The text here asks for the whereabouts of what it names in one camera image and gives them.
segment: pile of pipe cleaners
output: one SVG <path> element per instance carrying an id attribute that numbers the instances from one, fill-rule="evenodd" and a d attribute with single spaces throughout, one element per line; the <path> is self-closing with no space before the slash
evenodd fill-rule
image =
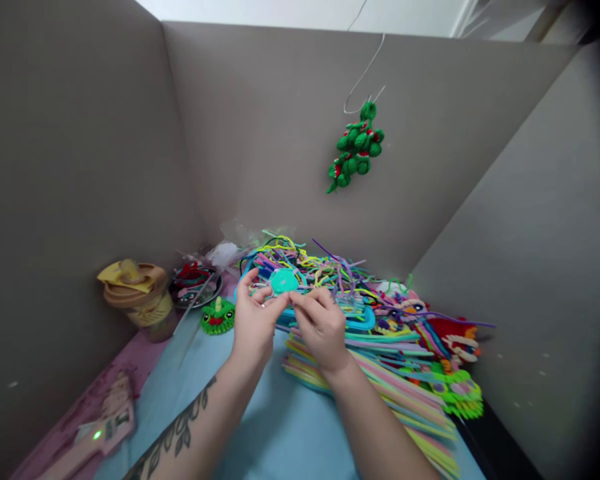
<path id="1" fill-rule="evenodd" d="M 259 269 L 252 289 L 270 285 L 274 295 L 327 287 L 345 312 L 345 343 L 386 404 L 428 460 L 446 479 L 460 478 L 449 450 L 457 438 L 445 413 L 463 419 L 482 416 L 480 387 L 461 366 L 480 354 L 477 326 L 430 311 L 410 288 L 380 281 L 318 242 L 325 257 L 313 257 L 290 238 L 278 235 L 240 262 L 241 273 Z M 277 328 L 289 332 L 282 366 L 304 386 L 329 394 L 329 386 L 303 342 L 292 309 Z"/>

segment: hand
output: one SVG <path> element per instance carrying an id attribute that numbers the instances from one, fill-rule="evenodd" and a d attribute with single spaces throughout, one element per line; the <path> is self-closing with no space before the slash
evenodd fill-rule
<path id="1" fill-rule="evenodd" d="M 346 318 L 331 292 L 322 287 L 306 295 L 291 292 L 290 298 L 302 338 L 320 370 L 333 374 L 346 367 L 351 358 L 345 346 Z"/>
<path id="2" fill-rule="evenodd" d="M 249 285 L 257 276 L 257 268 L 250 270 L 238 284 L 231 354 L 242 361 L 269 360 L 273 352 L 275 322 L 289 305 L 288 293 L 265 300 L 273 292 L 271 287 L 249 295 Z"/>

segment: forearm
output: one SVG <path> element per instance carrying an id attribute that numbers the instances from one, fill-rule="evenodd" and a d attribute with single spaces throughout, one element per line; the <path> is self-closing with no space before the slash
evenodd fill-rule
<path id="1" fill-rule="evenodd" d="M 338 373 L 324 376 L 362 478 L 439 478 L 353 357 Z"/>
<path id="2" fill-rule="evenodd" d="M 210 478 L 227 440 L 240 423 L 265 364 L 230 355 L 125 480 Z"/>

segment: green pipe cleaner ornament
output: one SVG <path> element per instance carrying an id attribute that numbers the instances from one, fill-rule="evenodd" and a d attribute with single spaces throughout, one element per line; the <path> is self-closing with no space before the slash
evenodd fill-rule
<path id="1" fill-rule="evenodd" d="M 202 308 L 202 330 L 207 335 L 221 335 L 233 328 L 235 305 L 220 297 Z"/>
<path id="2" fill-rule="evenodd" d="M 366 102 L 360 110 L 360 122 L 348 124 L 347 131 L 338 140 L 337 148 L 342 153 L 329 166 L 333 182 L 327 194 L 346 187 L 356 173 L 366 175 L 371 170 L 371 159 L 382 153 L 380 144 L 385 133 L 381 129 L 373 130 L 376 112 L 375 103 Z"/>

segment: finger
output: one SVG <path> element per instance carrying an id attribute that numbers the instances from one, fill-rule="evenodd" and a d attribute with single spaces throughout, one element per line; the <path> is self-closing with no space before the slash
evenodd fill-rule
<path id="1" fill-rule="evenodd" d="M 242 280 L 240 280 L 240 283 L 238 283 L 237 296 L 239 299 L 242 298 L 246 300 L 249 298 L 249 286 L 258 276 L 258 272 L 258 269 L 254 268 L 252 270 L 249 270 L 247 274 L 244 277 L 242 277 Z"/>
<path id="2" fill-rule="evenodd" d="M 300 327 L 300 333 L 302 333 L 303 337 L 307 337 L 311 329 L 313 328 L 313 322 L 311 318 L 307 315 L 304 308 L 299 305 L 295 305 L 293 307 L 293 311 L 295 312 L 295 319 L 298 320 L 298 326 Z"/>
<path id="3" fill-rule="evenodd" d="M 326 310 L 332 310 L 334 307 L 338 306 L 331 294 L 331 290 L 326 287 L 314 289 L 310 291 L 308 295 L 311 295 L 311 298 L 314 298 L 320 305 L 326 308 Z"/>
<path id="4" fill-rule="evenodd" d="M 264 303 L 265 298 L 270 297 L 273 293 L 273 289 L 271 287 L 264 287 L 254 293 L 251 298 L 258 303 Z"/>
<path id="5" fill-rule="evenodd" d="M 268 305 L 266 305 L 267 313 L 272 315 L 273 318 L 275 319 L 274 322 L 276 322 L 278 320 L 278 318 L 280 317 L 280 315 L 282 315 L 282 312 L 284 312 L 284 310 L 286 310 L 286 308 L 288 306 L 289 306 L 289 294 L 283 293 L 279 297 L 274 298 L 273 301 L 270 302 Z"/>
<path id="6" fill-rule="evenodd" d="M 290 292 L 289 296 L 294 304 L 299 305 L 310 316 L 311 321 L 319 323 L 325 314 L 325 309 L 314 298 L 309 295 L 300 295 L 298 292 Z"/>

